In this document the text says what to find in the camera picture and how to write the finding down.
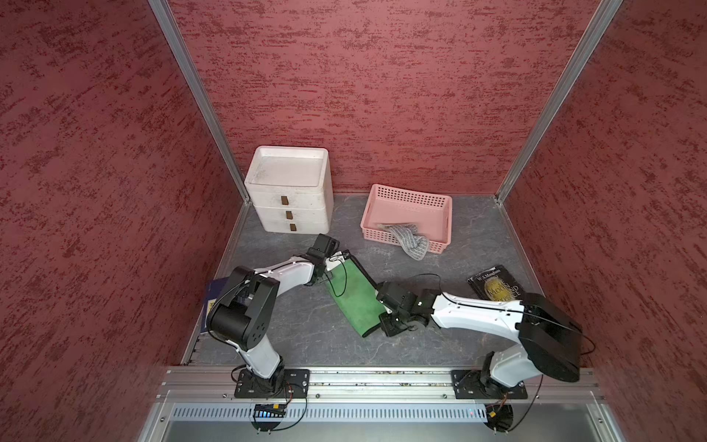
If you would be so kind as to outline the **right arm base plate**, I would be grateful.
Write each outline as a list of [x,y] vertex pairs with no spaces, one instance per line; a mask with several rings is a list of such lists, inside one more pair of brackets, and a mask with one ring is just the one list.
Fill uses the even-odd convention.
[[451,384],[458,400],[526,400],[524,386],[506,387],[486,377],[482,370],[452,370]]

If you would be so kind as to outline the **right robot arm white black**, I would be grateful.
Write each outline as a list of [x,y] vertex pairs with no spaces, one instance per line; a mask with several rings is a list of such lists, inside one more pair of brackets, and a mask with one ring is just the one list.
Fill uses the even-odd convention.
[[410,329],[413,322],[432,322],[441,329],[470,330],[511,342],[510,348],[486,355],[481,369],[455,381],[482,398],[502,399],[537,376],[579,381],[581,327],[544,296],[530,293],[520,300],[491,301],[434,289],[417,295],[392,282],[380,284],[376,295],[385,309],[379,316],[381,329],[388,336]]

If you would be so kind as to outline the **grey striped dishcloth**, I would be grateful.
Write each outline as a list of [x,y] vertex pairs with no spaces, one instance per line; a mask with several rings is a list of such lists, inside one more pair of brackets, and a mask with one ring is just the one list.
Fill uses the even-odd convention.
[[425,258],[430,239],[418,232],[416,224],[379,224],[379,228],[390,233],[414,261],[419,262]]

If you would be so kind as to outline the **green dishcloth black trim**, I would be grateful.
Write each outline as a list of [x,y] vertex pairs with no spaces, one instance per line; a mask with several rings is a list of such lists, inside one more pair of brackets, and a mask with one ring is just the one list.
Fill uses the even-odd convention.
[[364,275],[349,252],[336,252],[344,256],[344,265],[333,271],[333,281],[324,283],[340,311],[362,337],[380,328],[379,315],[385,308],[377,301],[377,289]]

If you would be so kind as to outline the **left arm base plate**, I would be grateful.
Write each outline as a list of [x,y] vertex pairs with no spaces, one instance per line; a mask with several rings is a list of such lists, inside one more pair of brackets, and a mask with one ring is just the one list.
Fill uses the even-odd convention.
[[284,368],[277,370],[269,379],[242,369],[237,377],[232,376],[236,386],[235,399],[306,399],[311,372],[308,369]]

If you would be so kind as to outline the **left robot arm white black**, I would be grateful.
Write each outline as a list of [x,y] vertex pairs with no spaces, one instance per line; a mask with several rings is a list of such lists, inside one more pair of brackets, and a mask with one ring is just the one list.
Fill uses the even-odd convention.
[[277,379],[282,358],[267,337],[277,298],[285,292],[314,285],[342,264],[340,242],[320,234],[302,254],[272,266],[233,270],[206,314],[206,331],[234,347],[254,377]]

